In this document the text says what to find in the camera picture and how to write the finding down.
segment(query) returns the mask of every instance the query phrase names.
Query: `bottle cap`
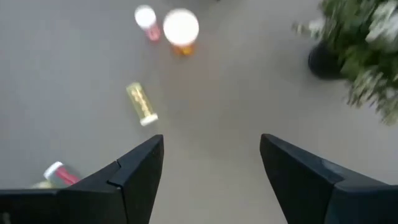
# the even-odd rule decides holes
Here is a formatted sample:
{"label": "bottle cap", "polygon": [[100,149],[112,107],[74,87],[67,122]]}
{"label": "bottle cap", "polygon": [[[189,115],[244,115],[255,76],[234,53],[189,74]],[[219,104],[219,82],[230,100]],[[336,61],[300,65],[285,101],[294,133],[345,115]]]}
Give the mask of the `bottle cap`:
{"label": "bottle cap", "polygon": [[44,171],[44,177],[48,180],[50,176],[61,166],[63,166],[62,162],[54,162],[49,168]]}
{"label": "bottle cap", "polygon": [[186,46],[198,37],[199,23],[197,17],[188,9],[174,9],[166,15],[163,29],[171,44]]}
{"label": "bottle cap", "polygon": [[143,29],[148,29],[156,23],[155,11],[147,5],[138,6],[134,16],[137,24]]}

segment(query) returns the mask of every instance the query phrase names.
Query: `bottle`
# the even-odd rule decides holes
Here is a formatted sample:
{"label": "bottle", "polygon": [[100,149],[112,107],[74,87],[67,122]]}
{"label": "bottle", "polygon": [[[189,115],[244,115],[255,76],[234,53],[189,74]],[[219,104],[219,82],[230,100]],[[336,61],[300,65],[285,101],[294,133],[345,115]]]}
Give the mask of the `bottle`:
{"label": "bottle", "polygon": [[160,39],[160,29],[156,23],[156,14],[150,6],[138,6],[134,16],[138,26],[145,31],[149,40],[157,41]]}
{"label": "bottle", "polygon": [[134,105],[142,126],[147,126],[158,120],[157,114],[149,103],[140,83],[132,83],[126,87],[131,102]]}
{"label": "bottle", "polygon": [[199,33],[198,19],[193,12],[188,9],[171,10],[164,19],[163,30],[176,54],[193,53],[193,45]]}
{"label": "bottle", "polygon": [[47,168],[44,172],[44,177],[56,188],[69,187],[81,180],[77,172],[61,162],[54,162]]}

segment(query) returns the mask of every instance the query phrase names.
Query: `gray floor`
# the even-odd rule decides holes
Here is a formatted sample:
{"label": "gray floor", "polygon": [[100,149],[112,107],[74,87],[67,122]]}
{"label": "gray floor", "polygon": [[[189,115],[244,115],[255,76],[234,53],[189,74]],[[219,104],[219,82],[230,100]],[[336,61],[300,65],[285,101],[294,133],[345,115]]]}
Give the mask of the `gray floor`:
{"label": "gray floor", "polygon": [[[134,9],[191,9],[197,52],[146,41]],[[1,188],[63,161],[88,175],[155,133],[164,174],[152,224],[285,223],[259,157],[272,133],[398,184],[398,128],[344,104],[343,82],[308,71],[315,44],[290,31],[316,0],[0,0]],[[160,116],[143,128],[125,92],[141,82]]]}

